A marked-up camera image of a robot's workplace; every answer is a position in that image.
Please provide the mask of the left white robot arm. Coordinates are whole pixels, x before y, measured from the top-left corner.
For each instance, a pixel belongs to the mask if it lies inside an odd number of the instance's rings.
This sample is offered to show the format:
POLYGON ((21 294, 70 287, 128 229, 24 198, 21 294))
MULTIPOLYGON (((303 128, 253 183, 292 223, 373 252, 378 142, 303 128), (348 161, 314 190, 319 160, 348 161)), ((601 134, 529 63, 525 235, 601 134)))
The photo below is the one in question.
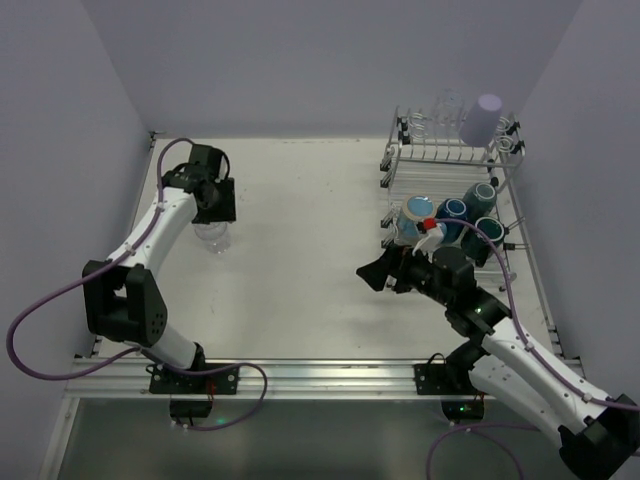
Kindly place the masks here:
POLYGON ((204 350, 169 323, 156 277, 188 225, 236 220, 235 181, 221 149, 192 143, 187 161, 156 170, 153 201, 129 237, 104 261, 82 272, 91 333, 137 347, 169 368, 199 371, 204 350))

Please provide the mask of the light blue butterfly mug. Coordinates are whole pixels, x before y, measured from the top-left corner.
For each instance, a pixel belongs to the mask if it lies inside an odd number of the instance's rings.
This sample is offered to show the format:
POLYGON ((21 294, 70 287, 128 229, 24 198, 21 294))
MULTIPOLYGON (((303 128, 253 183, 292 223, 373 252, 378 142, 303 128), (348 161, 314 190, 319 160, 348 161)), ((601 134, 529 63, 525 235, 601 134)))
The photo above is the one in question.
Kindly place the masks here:
POLYGON ((396 243, 415 245, 424 235, 423 222, 435 215, 430 197, 411 194, 404 198, 396 219, 396 243))

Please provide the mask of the dark blue faceted mug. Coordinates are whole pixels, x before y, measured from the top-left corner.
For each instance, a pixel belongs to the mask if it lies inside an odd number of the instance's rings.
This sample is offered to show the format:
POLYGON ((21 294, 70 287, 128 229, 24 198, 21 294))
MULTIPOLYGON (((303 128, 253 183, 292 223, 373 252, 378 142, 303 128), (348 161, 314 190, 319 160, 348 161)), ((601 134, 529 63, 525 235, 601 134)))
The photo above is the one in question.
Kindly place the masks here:
MULTIPOLYGON (((459 198, 448 198, 444 200, 437 208, 435 218, 438 222, 442 219, 458 219, 467 220, 468 209, 463 200, 459 198)), ((446 229, 442 243, 452 244, 458 240, 464 226, 459 223, 445 222, 443 226, 446 229)))

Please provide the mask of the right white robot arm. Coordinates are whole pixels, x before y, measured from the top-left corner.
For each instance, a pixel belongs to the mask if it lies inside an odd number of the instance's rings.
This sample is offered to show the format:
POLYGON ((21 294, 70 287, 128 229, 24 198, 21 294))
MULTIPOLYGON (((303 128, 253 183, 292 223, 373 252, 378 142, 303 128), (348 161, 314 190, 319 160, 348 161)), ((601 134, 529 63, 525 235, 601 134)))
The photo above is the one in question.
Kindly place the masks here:
POLYGON ((356 274, 372 290, 389 279, 444 306, 466 343, 446 360, 452 376, 507 405, 544 433, 580 479, 610 479, 639 450, 639 407, 576 374, 522 327, 504 303, 478 285, 456 247, 432 255, 391 245, 356 274))

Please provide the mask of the dark teal mug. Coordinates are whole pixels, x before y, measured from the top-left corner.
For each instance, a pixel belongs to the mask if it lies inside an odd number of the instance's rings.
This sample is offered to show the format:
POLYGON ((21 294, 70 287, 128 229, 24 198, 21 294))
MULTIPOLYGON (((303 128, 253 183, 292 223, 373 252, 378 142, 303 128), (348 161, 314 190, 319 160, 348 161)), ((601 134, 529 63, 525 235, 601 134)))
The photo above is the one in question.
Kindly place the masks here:
POLYGON ((496 205, 495 188, 486 182, 473 184, 464 194, 463 202, 467 209, 467 220, 475 223, 481 217, 488 216, 496 205))

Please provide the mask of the clear faceted glass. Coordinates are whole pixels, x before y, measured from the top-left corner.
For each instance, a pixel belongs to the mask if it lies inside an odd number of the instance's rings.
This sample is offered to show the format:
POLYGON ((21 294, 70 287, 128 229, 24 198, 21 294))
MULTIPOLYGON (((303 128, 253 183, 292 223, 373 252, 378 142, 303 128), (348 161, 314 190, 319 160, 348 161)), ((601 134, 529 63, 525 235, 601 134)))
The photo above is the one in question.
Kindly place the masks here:
POLYGON ((230 246, 229 224, 227 222, 196 224, 194 232, 203 242, 205 248, 214 254, 223 253, 230 246))

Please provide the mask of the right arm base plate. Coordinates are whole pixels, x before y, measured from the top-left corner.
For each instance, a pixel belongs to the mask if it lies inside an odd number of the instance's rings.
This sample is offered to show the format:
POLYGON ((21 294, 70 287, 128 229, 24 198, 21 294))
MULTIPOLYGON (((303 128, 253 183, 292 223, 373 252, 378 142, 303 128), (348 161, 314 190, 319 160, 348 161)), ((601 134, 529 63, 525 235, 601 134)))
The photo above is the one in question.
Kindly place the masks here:
POLYGON ((432 354, 424 363, 413 365, 418 395, 474 395, 477 389, 469 380, 468 370, 450 362, 442 353, 432 354))

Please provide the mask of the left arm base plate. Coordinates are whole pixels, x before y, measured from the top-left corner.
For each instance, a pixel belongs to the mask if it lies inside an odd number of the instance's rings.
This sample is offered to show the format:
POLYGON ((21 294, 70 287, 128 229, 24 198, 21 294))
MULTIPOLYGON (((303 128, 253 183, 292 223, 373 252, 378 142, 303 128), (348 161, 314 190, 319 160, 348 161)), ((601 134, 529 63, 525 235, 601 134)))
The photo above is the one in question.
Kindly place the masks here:
POLYGON ((235 395, 239 381, 239 368, 230 364, 212 363, 207 369, 222 368, 222 373, 208 376, 188 376, 156 364, 145 371, 151 376, 148 391, 164 395, 235 395))

